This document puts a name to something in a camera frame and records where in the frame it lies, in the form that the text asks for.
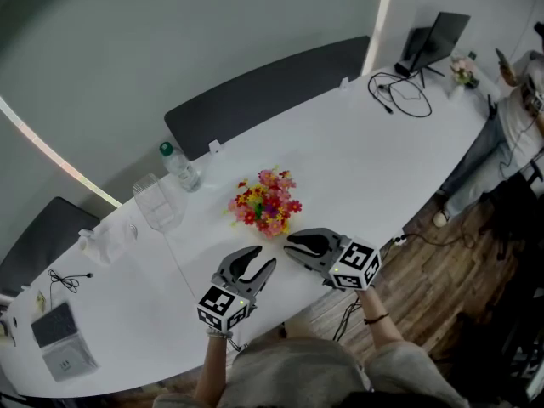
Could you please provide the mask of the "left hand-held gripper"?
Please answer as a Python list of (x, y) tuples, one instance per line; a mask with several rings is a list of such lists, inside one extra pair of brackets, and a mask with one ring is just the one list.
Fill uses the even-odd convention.
[(242, 277), (251, 261), (263, 250), (249, 246), (231, 253), (212, 276), (211, 285), (196, 305), (198, 320), (218, 332), (230, 332), (248, 318), (255, 309), (260, 292), (275, 270), (277, 260), (271, 258), (250, 280)]

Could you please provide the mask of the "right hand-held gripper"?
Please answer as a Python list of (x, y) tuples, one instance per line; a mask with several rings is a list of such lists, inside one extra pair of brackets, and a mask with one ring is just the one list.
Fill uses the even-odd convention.
[(380, 251), (359, 237), (349, 238), (327, 228), (302, 229), (287, 237), (312, 253), (285, 246), (286, 255), (303, 267), (320, 271), (323, 284), (341, 290), (366, 291), (382, 267)]

